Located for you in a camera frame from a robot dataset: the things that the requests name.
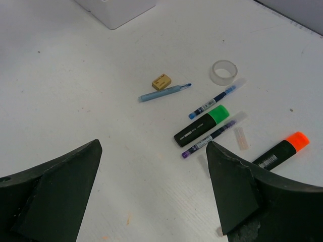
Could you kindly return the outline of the orange cap black highlighter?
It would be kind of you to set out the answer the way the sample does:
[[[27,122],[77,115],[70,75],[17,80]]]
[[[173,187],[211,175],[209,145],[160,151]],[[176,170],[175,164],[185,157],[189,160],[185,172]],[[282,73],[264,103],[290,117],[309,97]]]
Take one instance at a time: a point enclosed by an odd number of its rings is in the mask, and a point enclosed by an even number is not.
[[[309,139],[303,133],[295,132],[252,163],[263,169],[272,170],[305,148],[309,143]]]

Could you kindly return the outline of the purple gel pen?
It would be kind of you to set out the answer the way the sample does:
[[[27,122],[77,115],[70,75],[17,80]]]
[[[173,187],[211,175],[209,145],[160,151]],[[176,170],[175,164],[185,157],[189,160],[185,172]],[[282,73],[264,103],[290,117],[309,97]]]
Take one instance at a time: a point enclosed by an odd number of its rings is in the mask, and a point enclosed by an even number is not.
[[[229,119],[223,126],[215,130],[213,133],[210,135],[206,136],[204,139],[200,140],[197,142],[195,145],[190,147],[188,150],[184,151],[181,156],[186,159],[188,158],[191,154],[195,153],[197,150],[200,150],[202,147],[207,145],[209,142],[214,140],[216,137],[220,136],[222,133],[224,133],[226,130],[232,128],[233,126],[239,124],[243,120],[245,120],[248,117],[248,115],[241,111],[234,115],[231,119]]]

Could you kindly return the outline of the blue gel pen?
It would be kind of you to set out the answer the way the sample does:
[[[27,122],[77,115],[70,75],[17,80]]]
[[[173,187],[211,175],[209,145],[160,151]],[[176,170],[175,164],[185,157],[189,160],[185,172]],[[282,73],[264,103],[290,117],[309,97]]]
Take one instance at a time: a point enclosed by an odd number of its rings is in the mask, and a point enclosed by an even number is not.
[[[193,111],[192,113],[190,113],[188,115],[188,117],[191,120],[194,119],[194,118],[196,118],[197,116],[199,116],[200,114],[202,114],[206,110],[208,110],[211,107],[213,107],[219,101],[221,101],[222,99],[224,99],[226,96],[232,94],[234,91],[236,91],[239,88],[241,88],[243,85],[246,84],[246,82],[247,82],[247,80],[245,78],[240,78],[240,79],[234,81],[223,92],[221,92],[220,94],[218,94],[217,96],[215,96],[214,98],[212,98],[211,100],[209,100],[207,103],[205,103],[204,105],[200,106],[198,109],[196,109],[195,111]]]

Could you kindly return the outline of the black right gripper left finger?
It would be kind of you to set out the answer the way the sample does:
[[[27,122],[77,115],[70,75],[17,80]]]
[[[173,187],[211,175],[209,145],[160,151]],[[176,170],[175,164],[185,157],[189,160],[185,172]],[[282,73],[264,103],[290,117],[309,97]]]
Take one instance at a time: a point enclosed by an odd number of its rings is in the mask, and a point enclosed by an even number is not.
[[[101,155],[95,139],[1,177],[1,241],[76,241]]]

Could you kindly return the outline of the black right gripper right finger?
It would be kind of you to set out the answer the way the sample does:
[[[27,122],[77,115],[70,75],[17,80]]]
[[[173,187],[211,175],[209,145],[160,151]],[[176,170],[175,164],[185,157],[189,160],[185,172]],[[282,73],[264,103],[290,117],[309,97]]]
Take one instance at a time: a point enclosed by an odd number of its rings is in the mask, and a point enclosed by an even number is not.
[[[229,241],[322,241],[322,187],[267,171],[215,142],[206,154]]]

